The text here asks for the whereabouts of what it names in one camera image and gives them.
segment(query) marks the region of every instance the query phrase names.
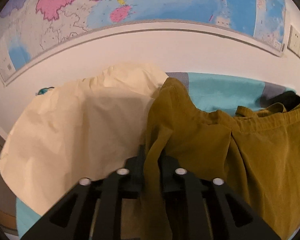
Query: clothing pile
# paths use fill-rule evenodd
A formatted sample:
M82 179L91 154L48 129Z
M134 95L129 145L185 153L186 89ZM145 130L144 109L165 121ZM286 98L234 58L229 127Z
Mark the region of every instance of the clothing pile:
M239 106L235 116L207 113L152 65L112 66L37 96L8 136L0 172L43 215L80 178L105 178L145 143L145 186L140 200L123 202L123 239L172 239L160 194L163 149L200 179L224 179L288 239L300 226L300 100L286 92L269 102L257 112Z

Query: mustard yellow pants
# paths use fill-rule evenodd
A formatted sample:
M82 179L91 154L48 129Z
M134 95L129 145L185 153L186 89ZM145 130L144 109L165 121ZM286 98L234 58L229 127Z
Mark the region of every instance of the mustard yellow pants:
M236 117L206 113L168 78L148 116L142 239L171 239L160 194L164 148L200 179L224 179L282 239L300 225L300 104L289 112L277 103L260 112L239 106Z

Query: beige fabric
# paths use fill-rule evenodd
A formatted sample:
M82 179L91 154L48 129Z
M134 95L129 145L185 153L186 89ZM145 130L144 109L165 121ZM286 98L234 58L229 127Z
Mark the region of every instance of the beige fabric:
M0 173L43 215L80 178L103 179L135 156L155 94L168 76L120 64L34 98L13 126Z

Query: map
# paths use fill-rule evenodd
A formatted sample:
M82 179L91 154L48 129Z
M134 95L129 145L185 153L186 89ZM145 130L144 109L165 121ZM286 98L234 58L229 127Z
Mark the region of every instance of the map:
M69 38L105 26L147 20L218 25L281 50L285 0L9 0L0 12L4 82Z

